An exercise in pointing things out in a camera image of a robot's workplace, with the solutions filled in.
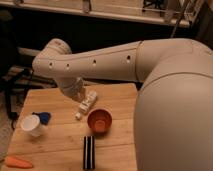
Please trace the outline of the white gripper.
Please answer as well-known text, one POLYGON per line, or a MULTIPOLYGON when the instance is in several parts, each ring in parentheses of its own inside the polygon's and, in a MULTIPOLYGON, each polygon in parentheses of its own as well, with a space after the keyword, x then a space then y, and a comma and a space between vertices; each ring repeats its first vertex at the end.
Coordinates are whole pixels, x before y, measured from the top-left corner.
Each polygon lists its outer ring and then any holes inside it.
POLYGON ((87 114, 92 106, 96 103, 98 94, 95 91, 90 91, 85 99, 79 105, 79 112, 75 114, 77 120, 82 119, 82 114, 87 114))

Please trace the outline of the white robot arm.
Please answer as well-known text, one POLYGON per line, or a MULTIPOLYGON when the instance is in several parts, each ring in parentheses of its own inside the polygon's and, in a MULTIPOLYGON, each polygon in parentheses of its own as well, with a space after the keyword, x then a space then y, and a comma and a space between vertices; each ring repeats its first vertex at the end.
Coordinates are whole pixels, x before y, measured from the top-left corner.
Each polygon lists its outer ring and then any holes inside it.
POLYGON ((51 40, 34 71, 77 101, 83 80, 142 84, 134 111, 138 171, 213 171, 213 50, 192 39, 144 40, 83 53, 51 40))

